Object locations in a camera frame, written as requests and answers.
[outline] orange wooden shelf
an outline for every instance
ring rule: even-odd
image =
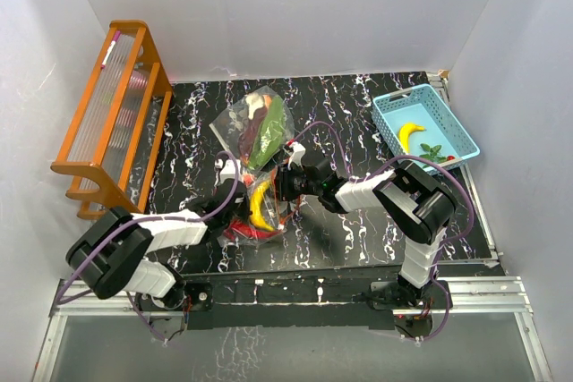
[[[80,218],[113,206],[145,210],[172,95],[147,24],[112,21],[51,165],[73,176],[65,195],[81,201]]]

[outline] plastic bag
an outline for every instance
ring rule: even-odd
[[[231,222],[223,237],[219,239],[222,246],[234,245],[260,245],[279,237],[287,228],[288,219],[294,214],[299,203],[287,203],[275,199],[273,179],[276,169],[261,174],[247,188],[249,196],[248,223],[239,219]]]
[[[264,86],[221,112],[211,130],[224,149],[251,171],[259,171],[295,136],[284,100]]]

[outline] yellow banana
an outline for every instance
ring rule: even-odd
[[[404,147],[404,151],[407,154],[410,153],[410,146],[408,144],[410,135],[413,132],[423,132],[424,130],[426,130],[424,129],[424,127],[422,127],[421,125],[416,125],[414,123],[406,123],[400,128],[400,131],[398,132],[398,139],[400,140],[400,143]]]
[[[270,179],[267,181],[263,181],[254,191],[251,196],[250,207],[251,207],[251,215],[249,216],[249,220],[251,224],[257,228],[262,228],[263,230],[267,230],[269,232],[274,232],[275,229],[268,225],[265,221],[264,216],[261,213],[261,204],[262,199],[265,195],[265,191],[268,190],[270,187]]]

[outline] black and white marble countertop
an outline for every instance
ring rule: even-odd
[[[298,131],[316,120],[332,123],[346,147],[354,174],[363,176],[391,157],[372,122],[372,99],[425,82],[423,72],[404,72],[176,84],[148,211],[179,211],[191,199],[212,193],[215,156],[222,148],[209,124],[227,106],[259,87],[269,85],[286,101]],[[313,128],[301,142],[307,150],[333,157],[342,173],[342,158],[326,128]],[[463,181],[458,169],[452,173]],[[448,236],[465,228],[467,216],[467,208],[458,205]],[[469,236],[449,245],[443,254],[444,259],[490,256],[477,218]],[[221,249],[216,243],[208,243],[162,250],[151,257],[183,274],[377,265],[403,260],[404,235],[381,209],[335,215],[325,211],[316,198],[307,197],[299,213],[288,222],[286,233],[259,247]]]

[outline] blue plastic basket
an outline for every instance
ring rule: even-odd
[[[431,147],[441,145],[441,155],[455,157],[440,164],[449,170],[463,165],[480,153],[480,149],[466,129],[436,90],[428,84],[416,85],[410,89],[374,98],[372,119],[395,156],[406,154],[398,140],[398,132],[405,123],[415,123],[426,129],[424,132],[414,132],[410,135],[410,155],[422,155],[424,153],[420,147],[422,143],[427,143]],[[436,173],[433,167],[418,164],[425,166],[423,170],[429,174]]]

